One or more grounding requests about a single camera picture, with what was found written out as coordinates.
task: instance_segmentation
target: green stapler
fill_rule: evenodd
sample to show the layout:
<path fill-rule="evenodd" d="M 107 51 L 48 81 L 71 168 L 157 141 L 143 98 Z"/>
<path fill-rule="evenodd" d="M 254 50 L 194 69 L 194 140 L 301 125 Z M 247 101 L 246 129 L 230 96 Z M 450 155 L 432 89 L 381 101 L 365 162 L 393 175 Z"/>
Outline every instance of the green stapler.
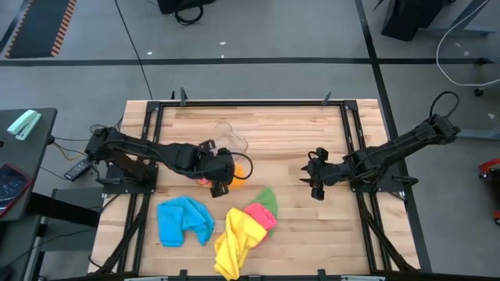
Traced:
<path fill-rule="evenodd" d="M 24 141 L 40 118 L 40 113 L 34 110 L 27 110 L 21 117 L 14 121 L 12 125 L 10 125 L 7 132 L 16 136 L 17 140 Z"/>

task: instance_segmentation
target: fabric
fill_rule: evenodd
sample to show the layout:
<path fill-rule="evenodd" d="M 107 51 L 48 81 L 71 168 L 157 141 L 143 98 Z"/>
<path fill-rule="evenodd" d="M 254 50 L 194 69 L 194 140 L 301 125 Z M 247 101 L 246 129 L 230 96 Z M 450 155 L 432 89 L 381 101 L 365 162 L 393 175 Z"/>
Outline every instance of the fabric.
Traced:
<path fill-rule="evenodd" d="M 227 280 L 240 278 L 240 269 L 248 251 L 266 236 L 263 226 L 236 208 L 226 214 L 226 231 L 214 243 L 216 264 L 213 269 Z"/>
<path fill-rule="evenodd" d="M 270 187 L 264 188 L 257 197 L 252 200 L 251 203 L 260 203 L 264 208 L 268 209 L 271 214 L 273 214 L 274 218 L 278 217 L 278 203 L 276 201 L 276 196 L 274 195 L 273 190 Z M 274 229 L 269 231 L 269 237 L 274 235 Z"/>
<path fill-rule="evenodd" d="M 265 230 L 269 231 L 277 224 L 274 215 L 260 203 L 250 204 L 243 211 L 260 223 Z"/>
<path fill-rule="evenodd" d="M 210 240 L 214 221 L 204 204 L 191 197 L 177 197 L 156 208 L 159 240 L 165 247 L 180 247 L 184 231 L 194 231 L 201 245 Z"/>

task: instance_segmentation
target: black floor stripe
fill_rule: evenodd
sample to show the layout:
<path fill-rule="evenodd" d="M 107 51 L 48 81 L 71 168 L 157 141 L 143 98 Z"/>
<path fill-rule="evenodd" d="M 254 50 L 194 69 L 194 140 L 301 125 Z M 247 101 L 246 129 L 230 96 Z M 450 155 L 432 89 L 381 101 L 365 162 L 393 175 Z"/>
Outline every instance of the black floor stripe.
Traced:
<path fill-rule="evenodd" d="M 10 23 L 9 28 L 7 28 L 7 31 L 3 34 L 2 40 L 0 41 L 0 52 L 2 52 L 5 49 L 5 46 L 9 43 L 9 39 L 16 29 L 17 24 L 23 17 L 24 10 L 26 10 L 29 2 L 30 0 L 23 0 L 23 3 L 21 3 L 19 10 L 17 10 L 16 16 L 14 16 L 14 19 Z"/>
<path fill-rule="evenodd" d="M 235 59 L 143 59 L 143 66 L 196 66 L 237 64 L 356 64 L 433 65 L 435 59 L 364 59 L 364 58 L 235 58 Z M 440 64 L 491 63 L 487 59 L 440 59 Z M 0 66 L 138 66 L 136 59 L 31 59 L 0 60 Z"/>
<path fill-rule="evenodd" d="M 382 111 L 385 117 L 385 122 L 387 124 L 387 130 L 389 132 L 389 137 L 391 139 L 398 137 L 398 131 L 396 129 L 394 116 L 392 115 L 391 104 L 389 102 L 389 97 L 384 84 L 384 78 L 382 77 L 382 72 L 380 71 L 379 60 L 377 59 L 377 53 L 375 52 L 375 47 L 373 45 L 372 36 L 370 33 L 370 28 L 366 21 L 366 14 L 363 8 L 361 0 L 355 0 L 356 9 L 358 11 L 359 22 L 361 23 L 362 33 L 365 38 L 366 47 L 368 48 L 368 55 L 370 56 L 370 61 L 373 75 L 375 76 L 375 81 L 377 84 L 377 89 L 380 96 L 380 103 L 382 106 Z M 404 161 L 398 164 L 399 171 L 402 175 L 408 175 L 408 170 Z M 413 192 L 411 187 L 406 192 L 406 211 L 409 216 L 409 223 L 412 229 L 413 239 L 415 241 L 416 252 L 420 262 L 420 268 L 425 272 L 432 272 L 430 266 L 429 254 L 427 252 L 427 247 L 425 240 L 423 238 L 422 226 L 420 225 L 420 218 L 418 216 L 418 211 L 416 209 L 415 198 L 413 197 Z"/>

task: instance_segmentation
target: wooden plank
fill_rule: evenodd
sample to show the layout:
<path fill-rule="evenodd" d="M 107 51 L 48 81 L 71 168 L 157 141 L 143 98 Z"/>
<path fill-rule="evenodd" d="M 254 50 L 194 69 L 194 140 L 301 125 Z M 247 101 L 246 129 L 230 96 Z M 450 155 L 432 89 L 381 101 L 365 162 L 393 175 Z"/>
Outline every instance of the wooden plank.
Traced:
<path fill-rule="evenodd" d="M 124 133 L 140 137 L 145 105 L 146 101 L 127 103 Z M 367 145 L 383 144 L 387 138 L 377 100 L 358 100 L 358 105 Z M 300 168 L 307 164 L 308 151 L 319 146 L 326 148 L 331 162 L 340 162 L 348 153 L 340 110 L 336 107 L 172 107 L 163 113 L 159 142 L 199 143 L 215 138 L 213 128 L 220 121 L 229 123 L 248 142 L 246 154 L 255 166 L 252 177 L 243 189 L 214 199 L 193 180 L 160 166 L 157 192 L 149 206 L 140 274 L 175 276 L 179 270 L 187 269 L 189 275 L 214 275 L 213 241 L 224 231 L 227 211 L 233 207 L 244 208 L 264 187 L 272 187 L 277 195 L 278 225 L 273 238 L 250 251 L 242 274 L 309 275 L 316 274 L 317 269 L 326 269 L 328 274 L 368 273 L 358 207 L 348 183 L 328 187 L 325 200 L 316 201 L 310 197 L 309 187 L 298 181 L 307 176 Z M 205 204 L 216 220 L 216 232 L 204 247 L 193 233 L 185 233 L 184 245 L 179 248 L 163 247 L 159 242 L 156 206 L 182 195 Z M 408 262 L 418 267 L 403 202 L 388 194 L 378 197 L 387 236 Z M 97 263 L 103 263 L 120 240 L 127 203 L 128 196 L 121 196 L 102 215 L 92 253 Z M 374 245 L 381 269 L 378 243 Z"/>

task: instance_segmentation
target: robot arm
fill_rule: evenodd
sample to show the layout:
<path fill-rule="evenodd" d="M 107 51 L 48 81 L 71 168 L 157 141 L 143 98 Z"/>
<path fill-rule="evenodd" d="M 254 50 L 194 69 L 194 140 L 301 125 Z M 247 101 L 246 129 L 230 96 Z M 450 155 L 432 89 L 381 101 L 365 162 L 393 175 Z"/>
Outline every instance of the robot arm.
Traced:
<path fill-rule="evenodd" d="M 232 153 L 226 148 L 213 152 L 215 142 L 208 140 L 196 146 L 193 144 L 156 144 L 120 133 L 113 127 L 94 131 L 85 153 L 89 162 L 106 161 L 123 170 L 128 179 L 138 184 L 147 183 L 152 176 L 143 161 L 132 160 L 135 155 L 165 164 L 175 173 L 190 179 L 207 179 L 214 186 L 213 197 L 227 193 L 226 187 L 234 177 Z"/>
<path fill-rule="evenodd" d="M 450 92 L 442 93 L 436 98 L 432 104 L 429 118 L 415 129 L 381 146 L 354 151 L 350 155 L 344 156 L 344 162 L 341 164 L 327 163 L 328 151 L 323 148 L 317 148 L 316 152 L 308 153 L 309 162 L 302 170 L 307 171 L 310 179 L 301 180 L 311 186 L 312 197 L 323 200 L 323 185 L 325 184 L 332 186 L 346 180 L 376 182 L 379 176 L 387 171 L 388 167 L 427 145 L 452 143 L 460 132 L 460 128 L 451 124 L 448 117 L 455 111 L 458 102 L 446 116 L 432 113 L 435 102 L 447 93 Z"/>

